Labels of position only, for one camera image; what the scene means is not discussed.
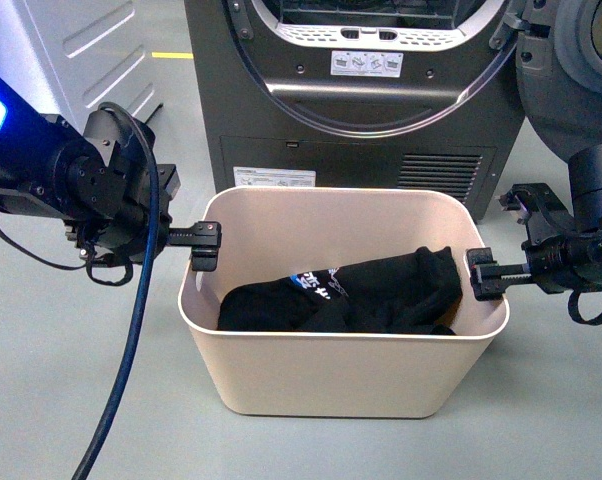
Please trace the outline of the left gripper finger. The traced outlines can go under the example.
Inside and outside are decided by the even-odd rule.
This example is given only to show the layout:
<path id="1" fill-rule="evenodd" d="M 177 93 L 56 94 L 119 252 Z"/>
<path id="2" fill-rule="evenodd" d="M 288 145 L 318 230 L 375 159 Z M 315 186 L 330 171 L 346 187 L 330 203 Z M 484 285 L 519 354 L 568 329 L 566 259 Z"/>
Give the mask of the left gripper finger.
<path id="1" fill-rule="evenodd" d="M 216 221 L 198 221 L 187 228 L 170 228 L 168 245 L 190 249 L 193 272 L 213 272 L 217 268 L 222 242 L 222 226 Z"/>

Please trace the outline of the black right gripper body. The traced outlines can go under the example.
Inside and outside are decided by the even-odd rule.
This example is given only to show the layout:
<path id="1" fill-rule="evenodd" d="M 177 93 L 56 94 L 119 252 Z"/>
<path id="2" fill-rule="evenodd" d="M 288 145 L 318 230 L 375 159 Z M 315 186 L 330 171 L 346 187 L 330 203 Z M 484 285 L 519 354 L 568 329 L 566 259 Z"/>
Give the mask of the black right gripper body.
<path id="1" fill-rule="evenodd" d="M 575 218 L 545 183 L 515 184 L 499 203 L 526 228 L 521 249 L 532 282 L 542 291 L 602 291 L 602 222 L 592 231 L 578 230 Z"/>

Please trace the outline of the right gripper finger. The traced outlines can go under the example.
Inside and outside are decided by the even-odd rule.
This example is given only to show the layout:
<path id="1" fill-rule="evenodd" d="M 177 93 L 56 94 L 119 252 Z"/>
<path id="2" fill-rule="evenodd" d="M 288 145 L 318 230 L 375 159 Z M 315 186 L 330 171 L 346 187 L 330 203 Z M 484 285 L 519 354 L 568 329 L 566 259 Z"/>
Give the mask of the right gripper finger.
<path id="1" fill-rule="evenodd" d="M 526 264 L 500 265 L 489 247 L 468 249 L 466 260 L 477 301 L 499 300 L 508 287 L 531 283 Z"/>

